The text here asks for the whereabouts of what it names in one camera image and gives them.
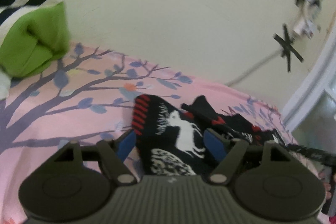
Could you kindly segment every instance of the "striped fabric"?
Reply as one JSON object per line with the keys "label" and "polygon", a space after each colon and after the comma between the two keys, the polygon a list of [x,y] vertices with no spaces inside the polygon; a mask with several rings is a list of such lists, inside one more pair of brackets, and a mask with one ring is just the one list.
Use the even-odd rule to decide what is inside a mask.
{"label": "striped fabric", "polygon": [[[57,4],[57,0],[1,0],[0,1],[0,47],[13,24],[23,15],[40,6]],[[11,77],[0,68],[0,100],[8,97]]]}

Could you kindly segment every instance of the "blue gripper pad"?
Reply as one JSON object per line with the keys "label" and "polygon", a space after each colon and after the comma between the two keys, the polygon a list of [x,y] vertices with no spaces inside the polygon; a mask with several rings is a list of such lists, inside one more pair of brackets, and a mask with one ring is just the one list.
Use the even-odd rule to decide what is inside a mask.
{"label": "blue gripper pad", "polygon": [[208,128],[204,131],[203,134],[203,142],[206,149],[214,156],[217,162],[221,162],[227,155],[228,151],[226,151],[226,147],[224,145],[224,141],[227,141],[221,138],[218,133],[214,130]]}
{"label": "blue gripper pad", "polygon": [[124,162],[127,156],[131,153],[132,149],[135,147],[136,141],[137,136],[134,130],[127,131],[115,141],[115,153],[122,162]]}

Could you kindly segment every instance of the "tree branch print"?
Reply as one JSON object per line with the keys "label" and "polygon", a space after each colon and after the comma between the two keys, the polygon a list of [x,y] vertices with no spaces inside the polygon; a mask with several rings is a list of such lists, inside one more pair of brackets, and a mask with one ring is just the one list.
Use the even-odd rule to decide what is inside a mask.
{"label": "tree branch print", "polygon": [[[180,81],[181,83],[187,83],[187,84],[192,83],[191,79],[189,79],[187,76],[183,76],[180,72],[176,73],[174,77],[170,79],[161,79],[158,77],[154,77],[152,76],[152,73],[154,73],[155,71],[167,69],[167,67],[160,68],[158,65],[151,67],[148,65],[147,61],[142,62],[141,60],[139,60],[132,62],[129,65],[133,68],[125,70],[125,58],[126,58],[125,54],[113,52],[111,50],[98,53],[98,50],[99,48],[96,48],[91,54],[83,56],[85,50],[83,49],[83,46],[80,43],[78,43],[73,50],[74,55],[70,55],[70,58],[74,59],[72,63],[65,65],[63,59],[58,60],[56,71],[45,76],[43,76],[43,74],[41,73],[39,75],[39,79],[35,83],[29,85],[25,90],[23,90],[21,94],[18,97],[16,97],[10,104],[6,105],[5,100],[0,101],[0,154],[4,150],[11,147],[23,147],[23,146],[49,147],[58,145],[61,139],[67,140],[67,138],[60,137],[44,140],[29,139],[22,142],[14,142],[15,139],[24,130],[26,130],[34,121],[36,121],[40,117],[51,116],[58,113],[64,113],[74,110],[83,110],[88,108],[93,112],[99,114],[105,113],[107,111],[106,108],[109,107],[132,109],[133,106],[129,105],[128,103],[132,103],[132,100],[136,96],[142,94],[136,91],[137,88],[143,86],[142,81],[138,81],[137,85],[126,83],[124,86],[115,86],[115,87],[96,86],[98,84],[110,83],[113,80],[142,80],[145,78],[156,78],[160,84],[170,89],[176,90],[177,87],[181,87],[181,85],[178,83],[169,82],[168,80]],[[80,65],[89,59],[101,59],[103,56],[109,53],[117,54],[120,56],[119,64],[114,64],[113,70],[109,69],[105,70],[103,78],[92,80],[86,84],[83,84],[82,86],[78,87],[75,90],[64,89],[69,83],[67,73],[70,70],[86,71],[88,74],[91,75],[101,75],[100,71],[94,69],[87,70],[81,68]],[[145,73],[143,75],[140,75],[134,68],[143,68]],[[36,105],[34,108],[23,114],[19,119],[17,119],[15,122],[9,125],[16,109],[18,109],[18,107],[28,97],[37,96],[40,93],[39,89],[51,81],[53,81],[53,84],[58,89],[57,94],[53,98],[47,100],[46,102]],[[93,102],[93,98],[89,97],[82,99],[80,102],[78,102],[77,105],[68,106],[57,110],[51,110],[54,107],[58,106],[59,104],[75,97],[80,93],[95,90],[99,91],[99,90],[114,90],[114,89],[118,89],[119,92],[129,100],[124,100],[123,98],[117,98],[112,103],[95,104]],[[175,99],[179,98],[178,95],[174,94],[171,95],[170,97]],[[81,141],[82,144],[85,144],[84,141],[85,139],[91,138],[92,136],[97,136],[99,134],[102,134],[102,132],[83,135],[71,139],[77,139]]]}

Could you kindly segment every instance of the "cable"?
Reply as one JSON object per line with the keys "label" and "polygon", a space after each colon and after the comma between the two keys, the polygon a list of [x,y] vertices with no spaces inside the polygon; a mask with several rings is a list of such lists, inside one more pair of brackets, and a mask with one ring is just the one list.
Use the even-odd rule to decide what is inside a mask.
{"label": "cable", "polygon": [[273,52],[272,54],[270,54],[269,56],[267,56],[263,60],[260,60],[258,63],[253,65],[250,69],[248,69],[247,71],[242,73],[238,78],[236,78],[236,79],[234,79],[230,82],[227,82],[224,85],[233,86],[233,85],[236,85],[236,84],[240,83],[242,80],[247,78],[250,74],[254,73],[260,67],[262,67],[263,65],[265,65],[266,63],[268,63],[269,61],[274,59],[275,57],[279,56],[282,53],[282,50],[283,50],[283,48],[276,50],[275,52]]}

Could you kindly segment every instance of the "red stripe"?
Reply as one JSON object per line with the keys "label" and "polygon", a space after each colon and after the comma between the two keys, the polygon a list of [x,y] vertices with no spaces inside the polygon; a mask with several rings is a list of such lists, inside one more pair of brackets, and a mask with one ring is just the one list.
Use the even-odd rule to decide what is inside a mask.
{"label": "red stripe", "polygon": [[137,128],[140,128],[140,129],[143,129],[143,126],[135,121],[132,121],[132,125],[137,127]]}
{"label": "red stripe", "polygon": [[138,103],[142,103],[145,107],[148,107],[148,104],[144,100],[141,100],[140,98],[137,98],[136,101]]}
{"label": "red stripe", "polygon": [[149,102],[151,99],[149,98],[149,96],[142,94],[139,97],[141,97],[142,99],[146,100],[147,102]]}
{"label": "red stripe", "polygon": [[142,113],[140,110],[134,109],[133,110],[134,113],[140,115],[142,118],[146,119],[146,115],[144,113]]}
{"label": "red stripe", "polygon": [[183,114],[189,117],[190,119],[194,119],[194,115],[191,112],[185,112]]}
{"label": "red stripe", "polygon": [[142,105],[139,105],[139,104],[135,104],[134,107],[137,107],[137,108],[140,108],[143,112],[147,112],[147,108],[144,108]]}
{"label": "red stripe", "polygon": [[139,130],[137,130],[137,129],[133,129],[133,130],[134,130],[136,135],[140,135],[140,136],[142,135],[142,133]]}
{"label": "red stripe", "polygon": [[145,120],[141,119],[139,116],[133,115],[133,120],[138,120],[140,123],[145,123]]}

